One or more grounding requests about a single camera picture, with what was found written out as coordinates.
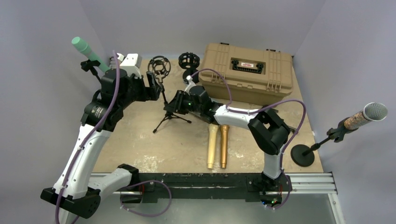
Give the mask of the black tripod mic stand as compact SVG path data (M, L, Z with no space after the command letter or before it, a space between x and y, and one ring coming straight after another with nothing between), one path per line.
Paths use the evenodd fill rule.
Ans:
M165 96L165 88L163 85L163 80L170 74L171 64L168 58L164 56L155 56L148 63L148 71L154 75L154 78L158 81L159 86L161 87L161 94L164 100L164 106L167 106L169 103ZM171 119L181 119L191 124L192 121L182 118L178 115L175 115L172 112L166 111L164 118L160 121L158 126L153 130L153 133L156 133L160 125L166 121Z

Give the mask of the black round base shockmount stand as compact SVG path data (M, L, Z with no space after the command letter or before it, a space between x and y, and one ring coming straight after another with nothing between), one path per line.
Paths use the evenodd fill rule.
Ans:
M200 57L192 52L182 53L178 58L179 66L184 69L183 82L188 84L187 76L197 72L197 67L200 65Z

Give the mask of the cream microphone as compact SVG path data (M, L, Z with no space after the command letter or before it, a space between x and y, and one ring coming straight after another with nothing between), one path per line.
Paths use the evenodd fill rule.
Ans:
M209 131L208 150L207 150L208 169L213 169L218 129L219 126L214 124L210 124L208 127L208 131Z

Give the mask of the gold microphone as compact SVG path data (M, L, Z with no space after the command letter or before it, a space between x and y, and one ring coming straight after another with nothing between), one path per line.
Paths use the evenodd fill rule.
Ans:
M221 131L220 167L222 169L226 169L227 168L227 159L228 159L229 126L228 125L220 125L220 131Z

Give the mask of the black stand for green microphone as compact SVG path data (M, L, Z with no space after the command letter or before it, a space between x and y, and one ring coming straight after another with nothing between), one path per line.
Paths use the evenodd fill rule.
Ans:
M90 59L88 59L86 61L81 62L80 66L82 70L84 70L85 72L90 71L92 75L95 76L99 82L101 81L100 77L98 76L98 72L95 69L96 67L100 66L100 62L98 60L91 61Z

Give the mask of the mint green microphone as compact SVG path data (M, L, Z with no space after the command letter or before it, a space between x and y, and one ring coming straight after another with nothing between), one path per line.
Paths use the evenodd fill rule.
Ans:
M90 45L81 37L74 37L71 41L75 49L82 55L86 56L90 61L98 61L100 63L99 69L106 72L110 69L109 66L91 49Z

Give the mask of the black stand for patterned microphone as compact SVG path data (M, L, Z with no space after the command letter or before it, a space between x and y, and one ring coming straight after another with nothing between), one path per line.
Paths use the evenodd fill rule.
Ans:
M333 140L334 142L341 142L347 133L356 131L356 129L347 129L344 125L337 128L331 128L327 131L327 138L312 146L303 144L295 145L290 152L292 160L301 167L308 167L314 163L314 151L318 150L323 144Z

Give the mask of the silver head patterned microphone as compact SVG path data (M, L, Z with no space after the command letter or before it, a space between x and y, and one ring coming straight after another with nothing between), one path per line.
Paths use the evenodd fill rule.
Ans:
M382 121L387 115L388 109L384 104L372 102L365 105L360 112L347 118L343 125L348 130L354 130L370 122Z

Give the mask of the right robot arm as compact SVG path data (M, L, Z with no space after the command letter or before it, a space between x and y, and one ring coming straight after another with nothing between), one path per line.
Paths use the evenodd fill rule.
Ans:
M191 112L208 124L249 130L264 153L263 186L273 190L280 185L281 153L291 130L273 109L249 111L232 108L211 99L204 87L195 86L189 91L178 90L174 98L164 106L164 110L177 114Z

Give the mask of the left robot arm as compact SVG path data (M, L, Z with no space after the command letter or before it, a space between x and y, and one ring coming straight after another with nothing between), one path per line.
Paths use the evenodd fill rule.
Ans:
M97 181L90 181L90 177L124 110L135 101L158 100L163 87L152 72L138 76L123 69L108 70L100 84L84 109L78 139L64 171L53 187L41 193L41 199L55 205L58 224L72 224L79 217L88 219L113 192L123 187L133 191L139 186L138 169L127 164Z

